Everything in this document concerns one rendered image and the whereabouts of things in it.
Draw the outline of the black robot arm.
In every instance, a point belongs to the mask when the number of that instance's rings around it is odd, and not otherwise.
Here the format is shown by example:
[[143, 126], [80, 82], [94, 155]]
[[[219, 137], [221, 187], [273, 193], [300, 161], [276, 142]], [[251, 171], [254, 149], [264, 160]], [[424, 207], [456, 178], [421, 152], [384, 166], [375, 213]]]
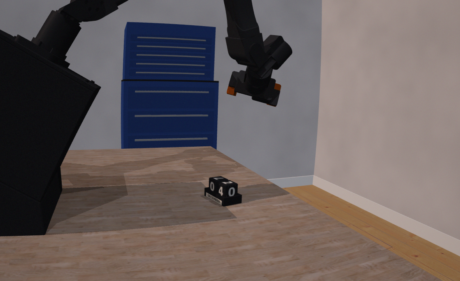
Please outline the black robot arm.
[[[119, 9], [128, 0], [71, 0], [51, 11], [36, 38], [31, 41], [17, 34], [15, 41], [61, 66], [69, 67], [66, 53], [78, 35], [80, 22], [98, 21]], [[263, 41], [252, 0], [224, 0], [227, 16], [225, 37], [228, 54], [238, 64], [247, 66], [248, 82], [255, 87], [269, 85], [272, 71], [290, 57], [292, 49], [282, 36], [269, 35]]]

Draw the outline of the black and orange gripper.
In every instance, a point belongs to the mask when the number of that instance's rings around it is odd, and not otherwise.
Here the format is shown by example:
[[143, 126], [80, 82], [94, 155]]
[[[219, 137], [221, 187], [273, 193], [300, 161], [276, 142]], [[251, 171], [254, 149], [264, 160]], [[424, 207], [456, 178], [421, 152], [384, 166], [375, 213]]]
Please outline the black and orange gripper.
[[263, 85], [262, 87], [255, 87], [251, 85], [247, 80], [244, 82], [245, 71], [236, 72], [233, 71], [229, 86], [227, 88], [227, 94], [236, 96], [236, 93], [245, 94], [252, 96], [253, 101], [259, 101], [266, 103], [266, 105], [277, 106], [281, 85], [275, 83], [276, 80], [271, 78], [268, 87]]

